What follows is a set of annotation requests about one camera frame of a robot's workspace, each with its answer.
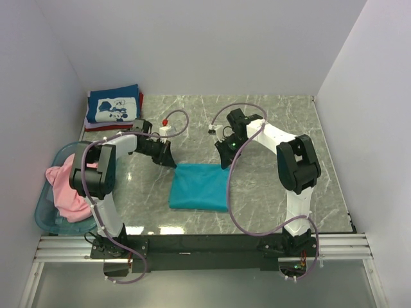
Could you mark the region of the teal t-shirt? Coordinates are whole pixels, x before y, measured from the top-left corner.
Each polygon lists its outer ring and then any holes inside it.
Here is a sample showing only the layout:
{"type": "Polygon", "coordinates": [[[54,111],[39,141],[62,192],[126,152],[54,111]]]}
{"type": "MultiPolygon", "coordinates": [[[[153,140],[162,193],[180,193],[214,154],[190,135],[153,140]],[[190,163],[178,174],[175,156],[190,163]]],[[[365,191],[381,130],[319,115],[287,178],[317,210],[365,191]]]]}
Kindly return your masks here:
{"type": "Polygon", "coordinates": [[[227,212],[229,171],[218,164],[178,164],[169,194],[169,208],[227,212]]]}

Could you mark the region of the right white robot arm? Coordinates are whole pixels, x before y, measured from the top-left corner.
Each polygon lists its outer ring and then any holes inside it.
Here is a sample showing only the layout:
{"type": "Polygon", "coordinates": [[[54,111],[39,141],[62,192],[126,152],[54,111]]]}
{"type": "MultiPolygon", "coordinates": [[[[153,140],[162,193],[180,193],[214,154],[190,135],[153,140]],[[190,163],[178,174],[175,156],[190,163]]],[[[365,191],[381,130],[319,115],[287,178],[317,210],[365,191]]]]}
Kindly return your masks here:
{"type": "Polygon", "coordinates": [[[310,236],[311,196],[321,168],[311,138],[304,135],[287,133],[267,121],[267,113],[245,115],[240,108],[232,110],[227,115],[230,136],[224,134],[224,127],[211,121],[208,133],[215,135],[218,141],[214,144],[220,155],[222,169],[229,171],[227,180],[227,207],[232,222],[244,234],[263,237],[271,232],[251,233],[246,231],[235,220],[231,210],[231,177],[237,160],[242,151],[252,141],[256,141],[277,157],[277,172],[279,181],[286,190],[286,221],[277,227],[287,235],[282,240],[284,253],[296,256],[304,249],[304,240],[310,236]]]}

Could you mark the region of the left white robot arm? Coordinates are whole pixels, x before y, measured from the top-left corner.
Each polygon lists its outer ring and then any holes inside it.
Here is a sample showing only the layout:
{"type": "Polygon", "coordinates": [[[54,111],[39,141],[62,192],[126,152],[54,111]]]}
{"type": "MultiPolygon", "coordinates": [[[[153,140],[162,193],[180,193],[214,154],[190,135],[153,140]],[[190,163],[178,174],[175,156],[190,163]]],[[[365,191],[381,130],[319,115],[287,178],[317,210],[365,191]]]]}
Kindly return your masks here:
{"type": "Polygon", "coordinates": [[[114,203],[116,164],[121,157],[140,153],[163,167],[177,167],[169,136],[175,135],[171,126],[161,128],[161,134],[151,134],[152,124],[138,119],[129,130],[120,131],[100,141],[81,141],[74,153],[69,185],[91,208],[98,226],[98,235],[107,238],[106,251],[115,258],[127,253],[128,241],[122,236],[125,226],[114,203]]]}

